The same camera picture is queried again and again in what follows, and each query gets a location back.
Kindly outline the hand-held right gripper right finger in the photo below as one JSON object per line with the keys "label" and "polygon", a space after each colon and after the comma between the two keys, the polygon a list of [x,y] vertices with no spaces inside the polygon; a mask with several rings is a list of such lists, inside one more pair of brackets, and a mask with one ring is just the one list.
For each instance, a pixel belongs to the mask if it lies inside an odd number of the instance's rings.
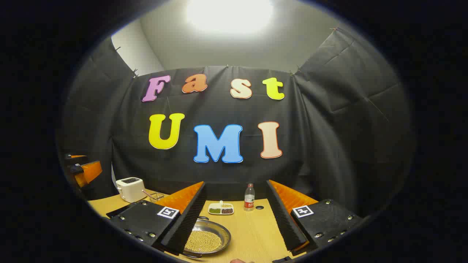
{"label": "hand-held right gripper right finger", "polygon": [[298,252],[340,240],[363,220],[332,199],[317,201],[276,181],[268,180],[267,199],[286,249]]}

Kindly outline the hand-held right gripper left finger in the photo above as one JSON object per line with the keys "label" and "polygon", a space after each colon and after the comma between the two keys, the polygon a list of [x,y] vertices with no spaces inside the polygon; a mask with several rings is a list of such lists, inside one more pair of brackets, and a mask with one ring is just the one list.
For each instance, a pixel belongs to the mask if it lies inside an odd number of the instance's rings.
{"label": "hand-held right gripper left finger", "polygon": [[140,243],[177,255],[184,251],[205,201],[205,183],[199,182],[155,203],[131,203],[110,222]]}

